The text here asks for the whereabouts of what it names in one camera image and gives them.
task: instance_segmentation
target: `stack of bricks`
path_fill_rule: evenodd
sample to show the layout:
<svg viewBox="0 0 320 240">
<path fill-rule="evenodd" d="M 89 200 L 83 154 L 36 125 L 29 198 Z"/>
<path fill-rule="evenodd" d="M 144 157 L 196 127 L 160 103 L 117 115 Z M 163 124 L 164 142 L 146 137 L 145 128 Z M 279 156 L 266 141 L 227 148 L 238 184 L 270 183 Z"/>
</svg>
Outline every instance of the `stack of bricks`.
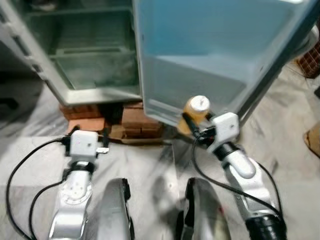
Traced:
<svg viewBox="0 0 320 240">
<path fill-rule="evenodd" d="M 127 139 L 154 139 L 162 136 L 162 123 L 145 116 L 142 102 L 124 106 L 121 125 Z"/>
<path fill-rule="evenodd" d="M 59 108 L 64 117 L 69 120 L 67 133 L 77 125 L 79 125 L 82 130 L 96 132 L 102 132 L 105 127 L 108 127 L 97 105 L 74 107 L 60 105 Z"/>
<path fill-rule="evenodd" d="M 106 104 L 100 107 L 97 105 L 60 106 L 60 110 L 69 120 L 67 133 L 78 125 L 81 130 L 98 133 L 102 133 L 104 128 L 108 128 L 110 138 L 117 140 L 160 139 L 162 137 L 162 123 L 145 116 L 142 102 L 125 104 L 124 106 L 122 104 L 117 106 Z"/>
<path fill-rule="evenodd" d="M 318 28 L 320 29 L 320 19 L 318 20 Z M 320 74 L 320 40 L 297 63 L 306 78 L 315 79 Z"/>
</svg>

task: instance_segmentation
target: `floor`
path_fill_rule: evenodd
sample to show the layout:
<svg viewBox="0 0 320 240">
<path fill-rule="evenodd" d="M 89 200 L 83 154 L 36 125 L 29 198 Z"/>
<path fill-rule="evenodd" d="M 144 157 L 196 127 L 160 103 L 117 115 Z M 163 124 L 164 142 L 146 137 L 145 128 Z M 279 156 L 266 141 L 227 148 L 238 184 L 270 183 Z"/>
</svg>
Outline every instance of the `floor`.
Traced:
<svg viewBox="0 0 320 240">
<path fill-rule="evenodd" d="M 20 240 L 5 210 L 5 187 L 15 165 L 34 147 L 62 135 L 67 122 L 58 102 L 38 80 L 10 80 L 0 85 L 0 96 L 15 96 L 20 108 L 0 106 L 0 239 Z M 240 143 L 256 161 L 274 170 L 278 183 L 288 239 L 318 239 L 320 223 L 320 160 L 303 142 L 303 133 L 320 120 L 320 101 L 294 65 L 287 65 L 241 130 Z M 30 158 L 12 182 L 13 213 L 23 229 L 32 198 L 43 186 L 59 180 L 68 163 L 64 149 L 50 145 Z M 95 239 L 99 202 L 107 182 L 115 177 L 129 180 L 130 213 L 138 240 L 171 240 L 187 180 L 197 174 L 189 165 L 190 146 L 180 140 L 172 146 L 133 147 L 112 144 L 110 153 L 97 160 L 94 195 L 89 207 L 87 239 Z M 201 168 L 225 182 L 218 161 L 198 149 Z M 249 239 L 232 194 L 214 188 L 225 209 L 232 239 Z M 43 194 L 34 212 L 38 239 L 47 239 L 57 189 Z"/>
</svg>

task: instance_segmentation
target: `glass shelf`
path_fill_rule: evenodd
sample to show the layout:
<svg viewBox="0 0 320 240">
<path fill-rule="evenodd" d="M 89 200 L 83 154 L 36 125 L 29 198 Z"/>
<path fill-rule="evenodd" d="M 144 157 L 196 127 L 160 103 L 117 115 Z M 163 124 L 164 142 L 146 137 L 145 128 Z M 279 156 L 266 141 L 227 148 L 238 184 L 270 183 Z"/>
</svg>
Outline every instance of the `glass shelf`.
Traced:
<svg viewBox="0 0 320 240">
<path fill-rule="evenodd" d="M 25 17 L 132 11 L 130 0 L 68 0 L 54 11 L 28 10 Z"/>
<path fill-rule="evenodd" d="M 136 54 L 97 53 L 54 56 L 57 70 L 74 90 L 139 84 Z"/>
<path fill-rule="evenodd" d="M 128 14 L 91 13 L 68 15 L 56 22 L 49 53 L 65 55 L 89 52 L 131 52 L 135 48 Z"/>
</svg>

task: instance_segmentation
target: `refrigerator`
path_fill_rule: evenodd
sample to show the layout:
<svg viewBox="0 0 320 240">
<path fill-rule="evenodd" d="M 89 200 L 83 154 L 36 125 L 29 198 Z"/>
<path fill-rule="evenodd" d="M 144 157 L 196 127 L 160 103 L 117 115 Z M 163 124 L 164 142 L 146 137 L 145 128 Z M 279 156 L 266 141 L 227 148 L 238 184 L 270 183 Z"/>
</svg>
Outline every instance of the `refrigerator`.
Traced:
<svg viewBox="0 0 320 240">
<path fill-rule="evenodd" d="M 63 105 L 143 99 L 148 116 L 173 126 L 196 95 L 244 123 L 319 36 L 319 0 L 32 2 L 1 0 L 0 22 Z"/>
</svg>

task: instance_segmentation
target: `black cylinder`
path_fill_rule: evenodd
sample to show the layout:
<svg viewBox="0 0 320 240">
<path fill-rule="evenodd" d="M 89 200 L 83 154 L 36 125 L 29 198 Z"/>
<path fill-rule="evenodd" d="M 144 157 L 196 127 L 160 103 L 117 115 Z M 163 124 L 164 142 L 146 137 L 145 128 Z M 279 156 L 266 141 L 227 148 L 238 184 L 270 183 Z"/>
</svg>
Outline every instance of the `black cylinder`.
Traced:
<svg viewBox="0 0 320 240">
<path fill-rule="evenodd" d="M 239 150 L 239 148 L 232 142 L 226 142 L 218 146 L 213 153 L 220 161 L 223 161 L 226 156 L 237 150 Z"/>
<path fill-rule="evenodd" d="M 286 226 L 275 215 L 250 218 L 245 225 L 251 240 L 287 240 Z"/>
<path fill-rule="evenodd" d="M 70 165 L 69 171 L 87 171 L 93 174 L 95 170 L 96 165 L 92 162 L 86 162 L 86 164 L 83 164 L 83 161 L 75 161 Z"/>
</svg>

